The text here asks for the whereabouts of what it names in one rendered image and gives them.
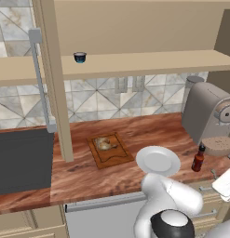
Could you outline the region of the beige drawer front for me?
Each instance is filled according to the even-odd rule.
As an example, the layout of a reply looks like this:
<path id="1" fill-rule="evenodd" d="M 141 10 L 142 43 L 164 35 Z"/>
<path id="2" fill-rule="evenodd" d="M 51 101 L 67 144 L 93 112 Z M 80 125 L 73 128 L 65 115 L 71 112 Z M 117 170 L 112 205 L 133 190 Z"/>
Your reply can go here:
<path id="1" fill-rule="evenodd" d="M 192 218 L 196 238 L 202 238 L 211 228 L 223 222 L 225 216 L 230 210 L 230 203 L 223 202 L 221 206 L 216 207 L 213 207 L 212 205 L 203 206 L 200 214 L 209 213 L 213 209 L 217 210 L 216 215 L 203 218 Z"/>
<path id="2" fill-rule="evenodd" d="M 223 200 L 219 193 L 217 193 L 213 188 L 210 191 L 202 192 L 199 190 L 199 186 L 203 187 L 212 187 L 212 180 L 203 180 L 198 182 L 189 183 L 189 186 L 197 190 L 202 194 L 204 206 L 212 205 L 213 207 L 221 206 L 223 204 Z"/>

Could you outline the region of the wooden cutting board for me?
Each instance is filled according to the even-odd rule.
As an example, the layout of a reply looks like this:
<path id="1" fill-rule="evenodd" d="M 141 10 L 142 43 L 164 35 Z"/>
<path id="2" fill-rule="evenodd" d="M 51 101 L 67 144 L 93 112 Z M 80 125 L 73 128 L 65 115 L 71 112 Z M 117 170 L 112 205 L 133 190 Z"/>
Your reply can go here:
<path id="1" fill-rule="evenodd" d="M 95 143 L 96 138 L 108 138 L 112 144 L 116 145 L 116 148 L 108 151 L 100 151 Z M 117 132 L 89 137 L 87 138 L 87 142 L 96 166 L 99 169 L 114 165 L 121 165 L 134 160 L 134 157 L 129 152 L 128 147 Z"/>

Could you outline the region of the grey wall outlet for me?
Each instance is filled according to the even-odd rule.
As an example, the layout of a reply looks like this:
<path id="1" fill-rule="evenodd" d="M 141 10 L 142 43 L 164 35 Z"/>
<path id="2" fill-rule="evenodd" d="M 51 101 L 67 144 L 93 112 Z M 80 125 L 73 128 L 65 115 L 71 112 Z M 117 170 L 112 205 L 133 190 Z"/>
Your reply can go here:
<path id="1" fill-rule="evenodd" d="M 134 76 L 132 82 L 132 91 L 133 92 L 143 92 L 145 86 L 145 77 L 144 76 Z"/>
<path id="2" fill-rule="evenodd" d="M 121 94 L 128 91 L 128 78 L 121 77 L 115 79 L 115 93 Z"/>

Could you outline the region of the dark grey sink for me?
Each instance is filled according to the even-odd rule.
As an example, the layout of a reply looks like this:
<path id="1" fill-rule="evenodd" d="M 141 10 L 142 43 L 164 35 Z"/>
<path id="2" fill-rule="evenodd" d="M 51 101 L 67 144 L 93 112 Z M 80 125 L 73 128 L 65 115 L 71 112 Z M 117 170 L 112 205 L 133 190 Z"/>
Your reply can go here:
<path id="1" fill-rule="evenodd" d="M 45 128 L 0 133 L 0 195 L 51 186 L 53 139 Z"/>

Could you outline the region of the beige open wall cabinet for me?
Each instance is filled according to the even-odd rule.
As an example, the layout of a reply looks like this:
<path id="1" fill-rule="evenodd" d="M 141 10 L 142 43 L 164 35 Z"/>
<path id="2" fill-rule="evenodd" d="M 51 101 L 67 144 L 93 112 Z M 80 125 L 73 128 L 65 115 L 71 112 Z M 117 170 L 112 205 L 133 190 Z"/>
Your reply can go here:
<path id="1" fill-rule="evenodd" d="M 230 0 L 54 0 L 64 80 L 230 71 Z M 75 52 L 86 52 L 84 63 Z"/>

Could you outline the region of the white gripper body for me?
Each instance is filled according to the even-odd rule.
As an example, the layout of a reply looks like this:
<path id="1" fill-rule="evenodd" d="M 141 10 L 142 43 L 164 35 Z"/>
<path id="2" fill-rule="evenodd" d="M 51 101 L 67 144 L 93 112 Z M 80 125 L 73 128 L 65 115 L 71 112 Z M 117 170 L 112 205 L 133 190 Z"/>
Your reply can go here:
<path id="1" fill-rule="evenodd" d="M 225 202 L 230 202 L 230 168 L 217 178 L 211 186 Z"/>

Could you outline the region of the grey coffee machine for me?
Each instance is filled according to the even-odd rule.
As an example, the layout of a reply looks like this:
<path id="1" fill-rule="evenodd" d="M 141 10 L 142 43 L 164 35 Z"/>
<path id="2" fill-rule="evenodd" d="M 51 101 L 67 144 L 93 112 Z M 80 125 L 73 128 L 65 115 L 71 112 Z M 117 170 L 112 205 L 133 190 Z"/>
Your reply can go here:
<path id="1" fill-rule="evenodd" d="M 212 156 L 230 155 L 230 94 L 202 77 L 186 79 L 182 126 Z"/>

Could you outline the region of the small blue bowl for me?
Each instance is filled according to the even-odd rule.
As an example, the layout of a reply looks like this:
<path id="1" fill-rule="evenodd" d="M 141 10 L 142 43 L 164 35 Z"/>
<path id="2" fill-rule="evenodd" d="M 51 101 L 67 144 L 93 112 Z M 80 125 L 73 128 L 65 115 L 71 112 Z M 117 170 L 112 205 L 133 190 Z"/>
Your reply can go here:
<path id="1" fill-rule="evenodd" d="M 75 52 L 74 60 L 77 63 L 84 63 L 86 61 L 87 53 L 86 52 Z"/>

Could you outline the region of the white round plate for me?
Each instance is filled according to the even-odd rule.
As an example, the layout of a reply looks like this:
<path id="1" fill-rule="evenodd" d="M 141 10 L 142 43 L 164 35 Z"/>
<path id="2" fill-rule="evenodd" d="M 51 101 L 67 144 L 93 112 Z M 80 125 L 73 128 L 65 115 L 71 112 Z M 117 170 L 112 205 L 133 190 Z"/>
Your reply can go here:
<path id="1" fill-rule="evenodd" d="M 145 173 L 156 173 L 165 177 L 176 174 L 181 168 L 178 155 L 160 146 L 147 146 L 139 150 L 136 163 Z"/>

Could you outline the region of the beige cabinet door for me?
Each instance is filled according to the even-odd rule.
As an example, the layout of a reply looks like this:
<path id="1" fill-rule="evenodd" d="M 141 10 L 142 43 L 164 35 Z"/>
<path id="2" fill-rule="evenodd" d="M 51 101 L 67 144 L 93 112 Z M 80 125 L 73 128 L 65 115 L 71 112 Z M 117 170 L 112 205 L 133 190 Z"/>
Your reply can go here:
<path id="1" fill-rule="evenodd" d="M 72 162 L 74 153 L 63 83 L 54 0 L 32 1 L 35 23 L 42 34 L 41 57 L 51 112 L 56 118 L 61 156 L 66 162 Z"/>

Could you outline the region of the white dishwasher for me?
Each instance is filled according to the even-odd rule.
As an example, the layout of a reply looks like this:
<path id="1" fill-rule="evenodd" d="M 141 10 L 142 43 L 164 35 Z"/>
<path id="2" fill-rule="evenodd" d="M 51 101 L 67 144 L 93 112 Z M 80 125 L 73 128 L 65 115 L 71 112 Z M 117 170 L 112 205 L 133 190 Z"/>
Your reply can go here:
<path id="1" fill-rule="evenodd" d="M 70 238 L 134 238 L 133 225 L 145 201 L 65 212 Z"/>

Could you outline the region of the beige base cupboard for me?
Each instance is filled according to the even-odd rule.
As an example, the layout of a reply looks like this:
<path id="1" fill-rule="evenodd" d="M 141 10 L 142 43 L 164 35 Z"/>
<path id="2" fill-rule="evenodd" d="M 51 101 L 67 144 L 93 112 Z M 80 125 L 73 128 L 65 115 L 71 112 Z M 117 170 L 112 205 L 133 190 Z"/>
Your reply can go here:
<path id="1" fill-rule="evenodd" d="M 0 215 L 0 238 L 70 238 L 61 205 Z"/>

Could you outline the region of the red condiment bottle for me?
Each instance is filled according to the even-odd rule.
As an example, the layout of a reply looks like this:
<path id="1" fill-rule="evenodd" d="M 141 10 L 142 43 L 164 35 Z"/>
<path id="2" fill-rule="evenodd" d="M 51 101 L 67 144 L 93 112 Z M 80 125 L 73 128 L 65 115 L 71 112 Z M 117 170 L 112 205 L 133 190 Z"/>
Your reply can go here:
<path id="1" fill-rule="evenodd" d="M 192 163 L 191 168 L 195 171 L 195 172 L 199 172 L 201 170 L 201 166 L 204 162 L 204 152 L 205 152 L 206 148 L 203 144 L 199 145 L 198 148 L 198 152 L 195 155 L 194 161 Z"/>

